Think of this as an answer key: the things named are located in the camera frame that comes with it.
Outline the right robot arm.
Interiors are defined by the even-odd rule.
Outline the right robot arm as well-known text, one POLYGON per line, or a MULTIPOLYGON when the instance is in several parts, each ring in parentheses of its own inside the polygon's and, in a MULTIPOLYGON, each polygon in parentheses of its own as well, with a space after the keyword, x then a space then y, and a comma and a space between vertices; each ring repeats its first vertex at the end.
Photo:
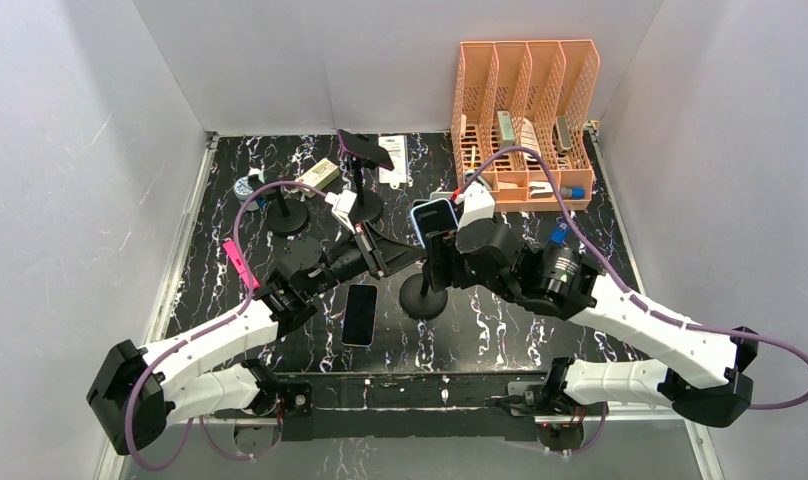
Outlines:
POLYGON ((592 328, 646 354, 643 361, 552 361, 530 406, 557 414, 604 402, 673 409, 709 427, 731 425, 752 403, 753 382, 743 372, 753 343, 733 334, 698 331, 686 317, 671 325, 651 301, 566 246, 533 246, 493 219, 425 239, 433 289, 483 286, 507 303, 539 316, 592 328))

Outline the white-edged black smartphone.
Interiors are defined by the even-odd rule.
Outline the white-edged black smartphone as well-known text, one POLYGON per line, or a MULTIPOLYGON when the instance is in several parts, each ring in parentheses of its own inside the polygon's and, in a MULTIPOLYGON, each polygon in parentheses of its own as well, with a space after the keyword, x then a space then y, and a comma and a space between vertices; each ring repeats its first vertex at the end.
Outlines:
POLYGON ((369 347, 374 340, 378 289, 375 285, 350 285, 342 322, 341 342, 349 347, 369 347))

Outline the black round-base phone stand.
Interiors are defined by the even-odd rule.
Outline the black round-base phone stand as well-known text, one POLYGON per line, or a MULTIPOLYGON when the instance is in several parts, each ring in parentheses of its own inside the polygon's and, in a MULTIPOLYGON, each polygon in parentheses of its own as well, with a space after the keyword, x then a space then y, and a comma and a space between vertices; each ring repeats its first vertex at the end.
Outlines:
POLYGON ((264 184, 259 173, 250 173, 248 185, 252 192, 264 185, 270 186, 269 190, 254 198, 252 205, 263 211, 264 224, 273 235, 288 237, 307 227, 308 208, 301 201, 287 198, 283 193, 283 188, 291 186, 291 182, 275 181, 264 184))

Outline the light blue phone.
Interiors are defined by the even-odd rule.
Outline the light blue phone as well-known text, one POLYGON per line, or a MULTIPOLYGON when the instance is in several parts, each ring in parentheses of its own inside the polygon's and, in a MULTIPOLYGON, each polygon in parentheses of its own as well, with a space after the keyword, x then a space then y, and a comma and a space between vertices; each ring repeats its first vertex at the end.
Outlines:
POLYGON ((422 248, 427 247, 429 235, 454 231, 459 226, 455 206, 448 198, 418 200, 409 217, 422 248))

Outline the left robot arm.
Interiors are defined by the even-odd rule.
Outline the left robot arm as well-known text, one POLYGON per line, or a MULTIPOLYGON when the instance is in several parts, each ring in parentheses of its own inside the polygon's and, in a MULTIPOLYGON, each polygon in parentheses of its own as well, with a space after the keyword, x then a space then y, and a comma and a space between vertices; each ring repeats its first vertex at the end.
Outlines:
POLYGON ((281 380, 259 360, 227 369, 222 363, 302 328, 318 311, 315 298, 338 285, 365 273, 388 278, 424 256, 423 248, 387 238, 369 223, 330 251, 301 236, 276 255, 249 301, 173 338, 112 347, 87 403, 119 455, 150 445, 171 423, 222 410, 307 416, 309 384, 281 380))

